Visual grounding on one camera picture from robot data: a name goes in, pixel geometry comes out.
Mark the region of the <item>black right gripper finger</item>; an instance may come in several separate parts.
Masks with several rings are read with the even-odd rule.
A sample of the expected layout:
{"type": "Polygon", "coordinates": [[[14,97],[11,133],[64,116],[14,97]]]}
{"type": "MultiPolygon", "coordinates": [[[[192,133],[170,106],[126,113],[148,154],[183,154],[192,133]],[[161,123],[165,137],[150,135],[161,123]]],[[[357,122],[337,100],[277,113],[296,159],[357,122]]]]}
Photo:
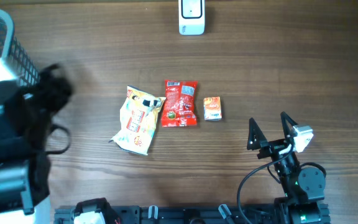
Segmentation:
{"type": "Polygon", "coordinates": [[[254,118],[249,119],[247,150],[258,150],[268,146],[268,141],[254,118]]]}
{"type": "Polygon", "coordinates": [[[296,121],[294,121],[291,117],[289,117],[289,115],[284,111],[280,113],[280,117],[281,117],[281,121],[282,121],[284,136],[286,139],[289,139],[291,137],[291,135],[290,135],[290,128],[288,125],[295,126],[298,123],[296,121]]]}

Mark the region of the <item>orange tissue pack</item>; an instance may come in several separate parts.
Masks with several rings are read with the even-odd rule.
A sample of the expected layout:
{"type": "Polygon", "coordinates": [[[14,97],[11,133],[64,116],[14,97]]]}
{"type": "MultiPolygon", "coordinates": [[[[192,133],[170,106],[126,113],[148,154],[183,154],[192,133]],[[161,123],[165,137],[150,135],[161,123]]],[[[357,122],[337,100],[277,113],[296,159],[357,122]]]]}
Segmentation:
{"type": "Polygon", "coordinates": [[[219,121],[222,119],[221,99],[219,96],[204,98],[203,108],[206,121],[219,121]]]}

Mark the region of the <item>red snack bag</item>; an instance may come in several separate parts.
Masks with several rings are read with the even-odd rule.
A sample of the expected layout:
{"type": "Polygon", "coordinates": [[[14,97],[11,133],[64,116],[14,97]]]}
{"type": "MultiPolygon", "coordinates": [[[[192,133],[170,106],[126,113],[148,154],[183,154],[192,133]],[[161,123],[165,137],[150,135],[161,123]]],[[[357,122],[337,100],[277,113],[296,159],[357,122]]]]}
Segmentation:
{"type": "Polygon", "coordinates": [[[196,126],[195,91],[197,81],[165,80],[162,126],[164,128],[196,126]]]}

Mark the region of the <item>yellow wet wipes pack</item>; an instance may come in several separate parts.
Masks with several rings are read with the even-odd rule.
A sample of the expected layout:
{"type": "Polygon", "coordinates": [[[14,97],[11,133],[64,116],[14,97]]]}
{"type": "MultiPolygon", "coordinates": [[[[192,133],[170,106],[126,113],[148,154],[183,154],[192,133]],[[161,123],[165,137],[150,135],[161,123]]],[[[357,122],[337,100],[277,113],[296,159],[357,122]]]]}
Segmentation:
{"type": "Polygon", "coordinates": [[[125,151],[146,156],[165,100],[127,86],[127,97],[119,111],[121,129],[109,141],[125,151]]]}

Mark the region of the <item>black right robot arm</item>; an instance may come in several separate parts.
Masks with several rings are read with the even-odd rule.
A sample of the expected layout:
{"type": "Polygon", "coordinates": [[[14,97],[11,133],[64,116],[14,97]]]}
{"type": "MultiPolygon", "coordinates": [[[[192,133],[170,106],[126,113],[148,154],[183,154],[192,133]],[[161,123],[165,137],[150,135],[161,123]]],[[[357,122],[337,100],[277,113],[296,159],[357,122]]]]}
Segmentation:
{"type": "Polygon", "coordinates": [[[301,164],[297,154],[303,152],[311,142],[314,134],[308,125],[298,124],[285,112],[280,114],[283,134],[282,139],[268,141],[254,118],[249,120],[248,150],[258,150],[259,159],[270,158],[272,161],[251,171],[242,180],[237,199],[245,181],[256,172],[274,167],[273,176],[285,194],[276,198],[272,204],[275,223],[329,223],[329,210],[324,200],[326,186],[326,169],[314,162],[301,164]]]}

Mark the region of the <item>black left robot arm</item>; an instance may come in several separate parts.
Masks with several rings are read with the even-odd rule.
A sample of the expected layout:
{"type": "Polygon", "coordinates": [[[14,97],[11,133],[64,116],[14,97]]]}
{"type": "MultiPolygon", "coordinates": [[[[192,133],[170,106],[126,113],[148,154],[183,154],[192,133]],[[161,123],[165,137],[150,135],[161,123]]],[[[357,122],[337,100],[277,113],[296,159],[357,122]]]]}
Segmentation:
{"type": "Polygon", "coordinates": [[[48,137],[73,88],[57,63],[30,83],[0,58],[0,223],[49,223],[48,137]]]}

